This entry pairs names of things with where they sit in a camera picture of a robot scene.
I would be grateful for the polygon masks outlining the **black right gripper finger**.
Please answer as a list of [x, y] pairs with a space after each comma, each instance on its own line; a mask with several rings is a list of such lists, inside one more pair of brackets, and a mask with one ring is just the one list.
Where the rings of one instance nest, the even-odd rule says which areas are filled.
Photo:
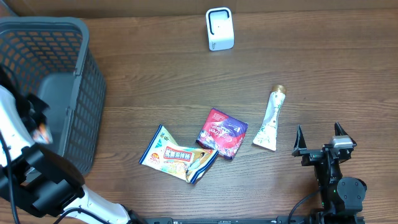
[[307, 145], [303, 136], [301, 125], [297, 126], [296, 140], [292, 150], [293, 156], [301, 156], [303, 151], [307, 150]]
[[334, 124], [334, 129], [335, 129], [335, 136], [348, 136], [351, 142], [353, 143], [353, 146], [357, 146], [356, 141], [342, 128], [339, 122], [336, 122]]

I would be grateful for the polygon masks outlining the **white tube with gold cap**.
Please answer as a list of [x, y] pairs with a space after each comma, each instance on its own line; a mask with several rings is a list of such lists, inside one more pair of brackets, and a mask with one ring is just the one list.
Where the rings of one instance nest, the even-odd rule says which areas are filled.
[[286, 93], [287, 89], [282, 85], [272, 87], [263, 122], [252, 142], [253, 144], [276, 151], [278, 119]]

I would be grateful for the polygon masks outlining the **red purple pad packet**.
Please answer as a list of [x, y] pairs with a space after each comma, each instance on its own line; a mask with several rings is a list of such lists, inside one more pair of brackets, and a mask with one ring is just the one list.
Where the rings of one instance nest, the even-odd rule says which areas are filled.
[[197, 143], [205, 149], [217, 150], [225, 159], [234, 159], [247, 129], [247, 123], [212, 108], [198, 134]]

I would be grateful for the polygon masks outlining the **yellow snack packet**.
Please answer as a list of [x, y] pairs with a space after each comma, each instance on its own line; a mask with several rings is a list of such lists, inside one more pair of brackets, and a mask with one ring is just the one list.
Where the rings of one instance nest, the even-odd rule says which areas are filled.
[[167, 129], [159, 125], [139, 163], [195, 184], [217, 156], [217, 150], [179, 146]]

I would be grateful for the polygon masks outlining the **small orange white tissue pack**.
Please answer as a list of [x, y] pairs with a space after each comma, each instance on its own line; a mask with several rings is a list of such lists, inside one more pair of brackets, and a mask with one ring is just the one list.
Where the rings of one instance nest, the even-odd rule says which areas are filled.
[[41, 123], [35, 130], [31, 132], [32, 139], [39, 144], [52, 144], [53, 138], [49, 126]]

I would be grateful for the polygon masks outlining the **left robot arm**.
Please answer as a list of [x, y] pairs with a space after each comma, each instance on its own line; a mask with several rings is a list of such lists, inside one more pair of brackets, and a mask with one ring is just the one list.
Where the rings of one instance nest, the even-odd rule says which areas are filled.
[[85, 223], [140, 223], [125, 206], [112, 203], [85, 185], [68, 160], [33, 138], [44, 128], [48, 104], [22, 95], [1, 72], [1, 197], [8, 200], [14, 221], [20, 208], [35, 217], [51, 215], [57, 223], [70, 217]]

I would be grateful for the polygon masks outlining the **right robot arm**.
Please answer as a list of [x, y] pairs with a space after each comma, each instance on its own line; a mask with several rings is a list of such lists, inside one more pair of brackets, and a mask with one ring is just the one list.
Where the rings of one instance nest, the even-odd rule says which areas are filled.
[[363, 210], [363, 200], [367, 185], [361, 179], [343, 177], [340, 164], [351, 159], [357, 143], [336, 122], [335, 135], [321, 149], [308, 149], [302, 128], [297, 127], [296, 140], [292, 155], [301, 157], [301, 165], [314, 167], [318, 190], [301, 199], [290, 211], [287, 222], [290, 223], [294, 211], [306, 200], [320, 194], [322, 208], [313, 209], [301, 223], [352, 223], [365, 224], [364, 217], [358, 213]]

